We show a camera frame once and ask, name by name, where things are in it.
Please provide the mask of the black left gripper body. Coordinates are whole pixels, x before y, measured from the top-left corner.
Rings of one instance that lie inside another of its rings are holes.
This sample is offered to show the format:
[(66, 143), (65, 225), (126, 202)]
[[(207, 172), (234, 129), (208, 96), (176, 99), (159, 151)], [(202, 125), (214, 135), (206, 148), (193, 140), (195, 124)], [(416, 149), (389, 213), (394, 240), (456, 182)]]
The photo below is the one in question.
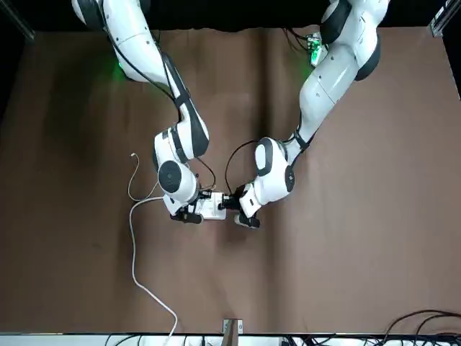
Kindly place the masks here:
[(242, 211), (240, 199), (246, 194), (247, 186), (241, 185), (236, 188), (235, 192), (230, 196), (230, 209)]

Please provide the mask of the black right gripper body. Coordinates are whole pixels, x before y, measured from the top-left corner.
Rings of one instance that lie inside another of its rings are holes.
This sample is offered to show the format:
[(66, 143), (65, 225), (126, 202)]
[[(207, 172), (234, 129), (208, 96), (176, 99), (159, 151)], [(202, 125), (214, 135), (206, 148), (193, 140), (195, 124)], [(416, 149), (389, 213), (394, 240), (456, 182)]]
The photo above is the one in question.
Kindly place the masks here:
[(213, 215), (213, 196), (212, 190), (199, 191), (197, 198), (188, 205), (190, 213), (201, 216)]

